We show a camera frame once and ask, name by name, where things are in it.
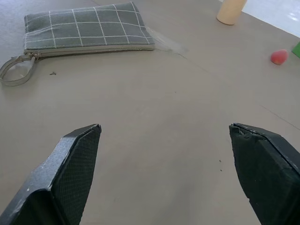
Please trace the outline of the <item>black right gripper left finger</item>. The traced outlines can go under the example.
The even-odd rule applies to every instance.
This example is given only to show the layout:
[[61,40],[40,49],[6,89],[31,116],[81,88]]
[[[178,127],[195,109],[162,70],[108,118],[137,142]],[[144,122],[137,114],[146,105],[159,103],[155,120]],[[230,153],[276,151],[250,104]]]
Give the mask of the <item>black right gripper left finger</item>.
[[89,196],[101,126],[63,136],[0,215],[0,225],[79,225]]

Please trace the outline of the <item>grey checked zipper pouch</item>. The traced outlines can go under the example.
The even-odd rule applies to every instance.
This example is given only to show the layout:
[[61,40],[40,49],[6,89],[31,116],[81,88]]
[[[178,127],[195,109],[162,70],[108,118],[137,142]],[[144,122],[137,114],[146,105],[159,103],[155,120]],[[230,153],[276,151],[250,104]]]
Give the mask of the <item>grey checked zipper pouch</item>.
[[[0,68],[0,83],[5,86],[26,83],[35,62],[42,58],[155,48],[133,2],[29,14],[24,25],[23,55],[12,57]],[[26,75],[4,79],[11,67],[24,61],[30,61]]]

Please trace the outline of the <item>small red round object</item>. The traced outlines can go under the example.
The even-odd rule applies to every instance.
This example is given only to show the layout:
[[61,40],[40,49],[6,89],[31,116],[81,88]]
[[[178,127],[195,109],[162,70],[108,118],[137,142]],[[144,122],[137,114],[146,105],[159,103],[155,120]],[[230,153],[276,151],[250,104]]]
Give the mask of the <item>small red round object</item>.
[[288,59],[289,53],[286,49],[275,51],[270,56],[270,61],[276,65],[282,65]]

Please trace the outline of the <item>beige cylindrical container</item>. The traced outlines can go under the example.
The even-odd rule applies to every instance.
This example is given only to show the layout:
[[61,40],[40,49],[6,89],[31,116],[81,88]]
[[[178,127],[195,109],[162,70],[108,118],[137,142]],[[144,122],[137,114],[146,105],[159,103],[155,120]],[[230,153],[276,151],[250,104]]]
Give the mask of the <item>beige cylindrical container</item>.
[[238,20],[247,0],[223,0],[217,14],[217,20],[226,25],[234,25]]

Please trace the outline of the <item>green block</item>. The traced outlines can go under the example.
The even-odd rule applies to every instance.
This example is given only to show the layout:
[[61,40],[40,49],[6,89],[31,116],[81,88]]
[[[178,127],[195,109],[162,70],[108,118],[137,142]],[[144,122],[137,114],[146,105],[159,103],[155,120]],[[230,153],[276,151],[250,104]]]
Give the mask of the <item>green block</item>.
[[300,42],[292,47],[291,52],[300,59]]

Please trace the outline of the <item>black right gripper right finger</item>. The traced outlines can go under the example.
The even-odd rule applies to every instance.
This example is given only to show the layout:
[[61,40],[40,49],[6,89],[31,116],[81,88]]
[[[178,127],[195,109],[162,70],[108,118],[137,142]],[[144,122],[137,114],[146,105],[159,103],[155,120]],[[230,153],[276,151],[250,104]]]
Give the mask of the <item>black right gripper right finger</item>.
[[261,225],[300,225],[300,152],[284,137],[229,126],[240,185]]

